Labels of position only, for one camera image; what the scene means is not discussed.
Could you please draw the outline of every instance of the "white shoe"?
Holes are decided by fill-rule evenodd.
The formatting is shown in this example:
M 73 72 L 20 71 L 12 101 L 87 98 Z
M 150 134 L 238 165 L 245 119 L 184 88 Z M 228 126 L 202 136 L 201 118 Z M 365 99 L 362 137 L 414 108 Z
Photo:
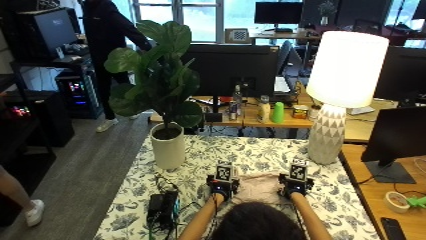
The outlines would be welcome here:
M 44 202 L 41 200 L 31 200 L 35 207 L 25 212 L 27 225 L 28 227 L 36 226 L 41 222 Z
M 137 118 L 138 118 L 138 116 L 140 116 L 140 115 L 141 115 L 141 114 L 138 113 L 138 114 L 136 114 L 136 115 L 130 116 L 130 117 L 129 117 L 129 119 L 130 119 L 130 120 L 134 120 L 134 119 L 137 119 Z
M 96 132 L 105 132 L 113 125 L 118 123 L 117 118 L 105 120 L 105 122 L 96 128 Z

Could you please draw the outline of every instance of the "person's hand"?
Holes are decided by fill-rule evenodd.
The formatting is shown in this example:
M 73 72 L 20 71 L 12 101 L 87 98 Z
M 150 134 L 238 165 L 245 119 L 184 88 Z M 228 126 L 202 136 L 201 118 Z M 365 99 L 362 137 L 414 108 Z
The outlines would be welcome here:
M 225 197 L 221 193 L 212 193 L 209 201 L 213 201 L 213 203 L 216 203 L 216 206 L 218 207 L 225 202 Z

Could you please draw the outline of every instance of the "green object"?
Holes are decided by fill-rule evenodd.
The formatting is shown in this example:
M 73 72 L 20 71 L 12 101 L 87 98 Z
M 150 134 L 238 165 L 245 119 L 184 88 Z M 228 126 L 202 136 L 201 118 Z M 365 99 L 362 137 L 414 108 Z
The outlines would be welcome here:
M 200 87 L 200 75 L 189 68 L 194 59 L 186 63 L 180 59 L 190 45 L 190 29 L 173 21 L 161 25 L 142 20 L 136 26 L 157 45 L 145 53 L 129 48 L 117 48 L 109 53 L 106 70 L 112 73 L 133 71 L 136 84 L 112 88 L 110 108 L 121 116 L 153 109 L 166 129 L 172 121 L 185 128 L 193 127 L 202 119 L 202 110 L 186 99 Z
M 417 198 L 417 197 L 407 198 L 407 202 L 409 202 L 411 207 L 426 208 L 426 197 L 422 197 L 422 198 Z
M 282 102 L 276 103 L 274 111 L 270 116 L 270 121 L 273 121 L 274 123 L 282 123 L 284 121 L 284 103 Z

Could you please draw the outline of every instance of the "white tablecloth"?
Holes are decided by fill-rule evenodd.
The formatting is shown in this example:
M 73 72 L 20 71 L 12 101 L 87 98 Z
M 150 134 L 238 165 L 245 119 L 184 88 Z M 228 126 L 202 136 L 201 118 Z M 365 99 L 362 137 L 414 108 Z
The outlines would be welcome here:
M 185 144 L 184 165 L 173 171 L 164 171 L 154 164 L 150 140 L 146 138 L 95 236 L 96 240 L 148 239 L 149 197 L 158 193 L 156 171 L 178 186 L 182 208 L 193 201 L 202 205 L 206 175 L 214 174 L 217 160 L 232 161 L 240 169 L 240 175 L 258 172 L 285 173 L 294 158 L 309 160 L 306 140 L 185 136 Z M 314 179 L 314 187 L 306 198 L 333 238 L 378 239 L 342 164 L 335 162 L 319 166 L 310 162 L 308 169 L 309 177 Z M 296 220 L 289 203 L 284 199 L 282 204 L 274 207 Z M 224 205 L 218 212 L 218 221 L 233 203 Z M 178 222 L 188 223 L 197 210 L 194 204 L 186 207 L 180 213 Z M 156 239 L 164 239 L 165 235 L 166 232 L 154 234 Z

